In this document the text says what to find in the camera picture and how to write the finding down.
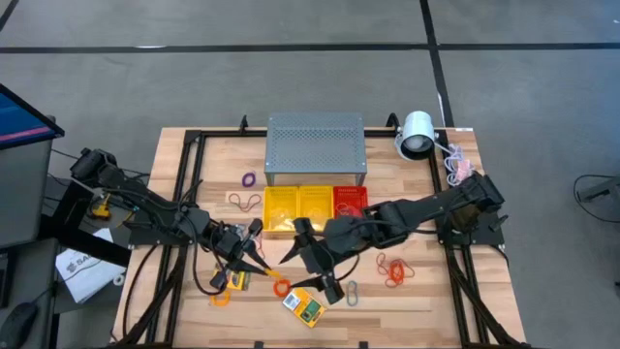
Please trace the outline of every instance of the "wooden tabletop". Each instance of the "wooden tabletop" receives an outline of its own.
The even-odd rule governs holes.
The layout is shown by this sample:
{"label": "wooden tabletop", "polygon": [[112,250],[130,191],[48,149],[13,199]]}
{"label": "wooden tabletop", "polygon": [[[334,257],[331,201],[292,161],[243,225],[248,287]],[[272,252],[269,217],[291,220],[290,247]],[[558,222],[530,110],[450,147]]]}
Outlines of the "wooden tabletop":
{"label": "wooden tabletop", "polygon": [[[171,199],[180,161],[185,128],[165,128],[155,155],[149,188]],[[451,143],[463,147],[465,156],[481,170],[481,158],[476,137],[469,129],[447,129]],[[192,149],[190,159],[194,159]],[[248,224],[252,218],[260,218],[262,204],[248,213],[228,203],[228,196],[237,193],[241,201],[252,194],[263,195],[265,187],[264,138],[211,138],[207,139],[202,161],[203,183],[198,191],[197,202],[212,217],[227,223]],[[433,193],[432,179],[426,161],[408,162],[401,159],[393,145],[393,139],[366,139],[369,205],[387,200],[416,200]],[[191,177],[191,164],[186,172],[185,188]],[[252,188],[241,186],[240,180],[247,172],[257,173],[257,183]],[[278,175],[278,185],[319,184],[354,185],[352,175]],[[434,228],[425,223],[422,228]],[[291,248],[289,238],[263,239],[266,261],[293,283],[308,277],[300,258],[294,258],[279,266],[278,262]],[[121,337],[122,314],[129,285],[138,264],[148,246],[136,248],[127,271],[127,279],[121,303],[116,315],[114,334]],[[129,327],[134,324],[153,297],[161,247],[151,255],[139,276],[129,308]],[[190,249],[188,261],[191,261]],[[359,302],[348,306],[342,300],[329,305],[322,293],[308,289],[327,307],[325,315],[314,329],[306,327],[273,295],[273,279],[252,275],[248,291],[231,291],[231,302],[225,307],[210,304],[209,298],[199,292],[194,284],[191,263],[184,273],[181,303],[177,318],[174,347],[252,347],[263,341],[266,347],[357,347],[360,341],[368,341],[370,347],[460,347],[454,306],[451,298],[450,279],[443,247],[434,236],[413,234],[400,245],[383,250],[388,259],[402,258],[414,270],[415,277],[405,279],[397,288],[385,286],[386,277],[377,273],[376,257],[379,253],[370,249],[361,254],[355,272],[343,281],[358,284]],[[505,260],[487,246],[472,247],[480,294],[497,320],[517,340],[525,340],[521,326],[511,278]],[[198,275],[202,285],[208,285],[214,268],[211,254],[200,252]],[[346,272],[353,264],[347,261],[336,268],[337,274]],[[164,304],[158,339],[163,339],[168,316],[168,301]],[[465,301],[470,323],[470,336],[476,341],[473,311]]]}

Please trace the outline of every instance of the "computer monitor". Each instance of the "computer monitor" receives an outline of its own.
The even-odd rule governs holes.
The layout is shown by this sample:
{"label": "computer monitor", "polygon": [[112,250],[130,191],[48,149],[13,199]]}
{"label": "computer monitor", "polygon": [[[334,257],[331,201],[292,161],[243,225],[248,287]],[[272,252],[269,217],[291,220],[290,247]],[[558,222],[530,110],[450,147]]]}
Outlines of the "computer monitor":
{"label": "computer monitor", "polygon": [[0,149],[63,136],[63,129],[0,83]]}

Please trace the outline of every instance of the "purple rubber band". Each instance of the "purple rubber band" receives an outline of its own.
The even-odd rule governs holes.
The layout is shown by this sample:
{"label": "purple rubber band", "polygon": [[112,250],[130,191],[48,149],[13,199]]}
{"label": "purple rubber band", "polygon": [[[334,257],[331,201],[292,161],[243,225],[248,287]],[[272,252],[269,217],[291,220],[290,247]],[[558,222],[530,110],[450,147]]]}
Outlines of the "purple rubber band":
{"label": "purple rubber band", "polygon": [[[249,183],[246,182],[248,177],[252,178],[252,181],[249,182]],[[253,172],[247,173],[247,174],[243,175],[243,178],[241,179],[241,185],[243,185],[246,188],[249,188],[249,187],[253,186],[254,183],[256,183],[256,175]]]}

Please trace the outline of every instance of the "gray carpet floor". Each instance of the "gray carpet floor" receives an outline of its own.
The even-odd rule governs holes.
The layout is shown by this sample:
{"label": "gray carpet floor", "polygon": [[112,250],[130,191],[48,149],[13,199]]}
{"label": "gray carpet floor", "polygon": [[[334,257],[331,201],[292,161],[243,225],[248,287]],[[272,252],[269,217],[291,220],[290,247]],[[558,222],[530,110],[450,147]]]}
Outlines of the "gray carpet floor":
{"label": "gray carpet floor", "polygon": [[[430,10],[440,44],[620,42],[617,1],[431,0]],[[425,43],[419,1],[19,0],[0,31],[0,47],[368,42]],[[440,55],[454,124],[476,130],[507,199],[528,341],[617,348],[620,229],[580,210],[573,181],[620,172],[620,50]],[[0,82],[57,117],[67,135],[55,148],[100,147],[146,172],[166,126],[234,126],[243,114],[264,126],[275,111],[360,111],[379,126],[390,112],[424,110],[443,122],[425,50],[0,53]],[[52,155],[50,171],[67,176],[70,165]],[[615,203],[590,208],[620,219]],[[59,347],[105,343],[114,313],[111,305],[63,315]]]}

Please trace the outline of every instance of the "yellow bin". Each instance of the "yellow bin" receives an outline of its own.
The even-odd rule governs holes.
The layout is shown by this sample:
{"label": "yellow bin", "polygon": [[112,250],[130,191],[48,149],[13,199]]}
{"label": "yellow bin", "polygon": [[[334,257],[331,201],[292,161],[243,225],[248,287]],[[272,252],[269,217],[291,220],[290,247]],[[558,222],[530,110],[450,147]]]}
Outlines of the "yellow bin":
{"label": "yellow bin", "polygon": [[264,189],[263,226],[267,232],[294,232],[299,190],[295,186],[274,186]]}
{"label": "yellow bin", "polygon": [[300,186],[297,217],[310,218],[312,227],[322,232],[327,219],[333,218],[332,186]]}

